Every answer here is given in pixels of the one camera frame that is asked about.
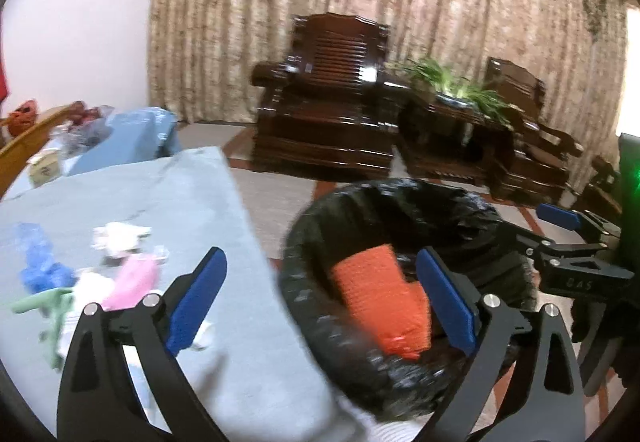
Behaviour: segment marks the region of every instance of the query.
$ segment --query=orange object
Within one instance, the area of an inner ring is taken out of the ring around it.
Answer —
[[[334,278],[351,315],[386,354],[415,360],[431,347],[428,298],[418,282],[404,280],[390,245],[342,260]]]
[[[12,111],[7,118],[6,126],[9,135],[17,137],[21,133],[27,131],[36,123],[38,117],[38,106],[34,99],[28,100],[20,104],[20,107]]]

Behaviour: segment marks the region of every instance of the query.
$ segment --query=black plastic bag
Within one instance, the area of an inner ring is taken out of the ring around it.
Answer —
[[[332,268],[389,243],[407,281],[415,281],[415,256],[431,245],[481,293],[533,310],[529,266],[498,243],[498,221],[495,208],[473,193],[413,179],[351,184],[298,218],[287,238],[280,290],[316,361],[354,403],[384,420],[430,413],[459,374],[464,355],[449,346],[434,314],[431,349],[418,361],[385,355],[349,315]],[[508,349],[503,370],[516,348]]]

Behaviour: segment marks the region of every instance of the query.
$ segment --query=green object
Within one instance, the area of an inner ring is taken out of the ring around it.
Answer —
[[[63,360],[58,355],[58,340],[65,323],[65,316],[71,310],[73,303],[73,289],[52,288],[27,296],[11,305],[11,311],[14,314],[24,314],[37,309],[43,317],[50,317],[49,329],[41,332],[38,338],[41,343],[47,343],[47,361],[55,370],[62,369]]]
[[[433,86],[436,92],[473,102],[478,111],[492,120],[509,125],[502,114],[508,104],[493,89],[484,89],[479,84],[457,76],[450,68],[440,65],[433,57],[422,56],[418,60],[407,59],[400,69],[412,80],[420,80]]]

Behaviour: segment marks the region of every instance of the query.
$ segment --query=metal screw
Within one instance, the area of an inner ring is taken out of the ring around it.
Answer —
[[[556,317],[560,313],[558,307],[553,303],[547,303],[545,305],[545,312],[551,317]]]
[[[142,304],[145,307],[152,308],[160,302],[160,296],[158,294],[147,294],[142,298]]]
[[[487,294],[482,298],[482,301],[489,308],[498,308],[500,306],[500,298],[495,294]]]
[[[84,313],[88,316],[94,315],[98,311],[98,305],[96,303],[89,303],[84,307]]]

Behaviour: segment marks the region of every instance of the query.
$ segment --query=gray tabletop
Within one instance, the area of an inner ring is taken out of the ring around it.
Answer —
[[[24,258],[14,225],[39,223],[56,260],[94,266],[114,277],[91,249],[94,227],[127,221],[152,227],[143,247],[170,251],[164,290],[193,270],[210,247],[228,260],[225,284],[207,320],[213,346],[185,350],[178,362],[200,400],[232,442],[360,440],[359,423],[337,405],[278,296],[273,269],[260,249],[226,160],[217,148],[109,167],[60,178],[0,203],[0,358],[23,397],[55,432],[60,375],[47,366],[36,312],[13,315],[8,305],[26,295],[18,278]]]

